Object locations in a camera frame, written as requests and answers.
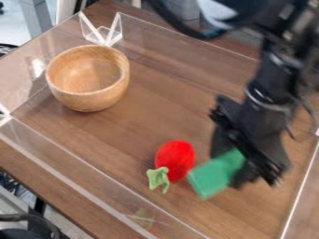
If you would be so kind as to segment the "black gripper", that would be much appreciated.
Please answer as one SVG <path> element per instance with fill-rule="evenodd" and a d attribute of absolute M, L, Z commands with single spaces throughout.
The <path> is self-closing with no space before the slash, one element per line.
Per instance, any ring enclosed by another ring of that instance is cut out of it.
<path fill-rule="evenodd" d="M 291 169 L 291 160 L 282 143 L 297 105 L 259 104 L 250 97 L 241 104 L 225 95 L 217 97 L 210 118 L 217 124 L 210 156 L 215 158 L 237 148 L 246 157 L 230 186 L 239 190 L 262 177 L 275 186 Z"/>

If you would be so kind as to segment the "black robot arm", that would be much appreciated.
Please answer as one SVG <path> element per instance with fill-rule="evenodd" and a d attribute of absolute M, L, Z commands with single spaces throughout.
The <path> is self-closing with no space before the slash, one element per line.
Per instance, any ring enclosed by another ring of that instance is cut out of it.
<path fill-rule="evenodd" d="M 237 148 L 245 162 L 231 176 L 241 188 L 263 178 L 274 185 L 291 167 L 281 141 L 299 107 L 319 91 L 319 4 L 314 0 L 198 0 L 214 27 L 243 26 L 263 35 L 261 65 L 243 102 L 217 97 L 214 156 Z"/>

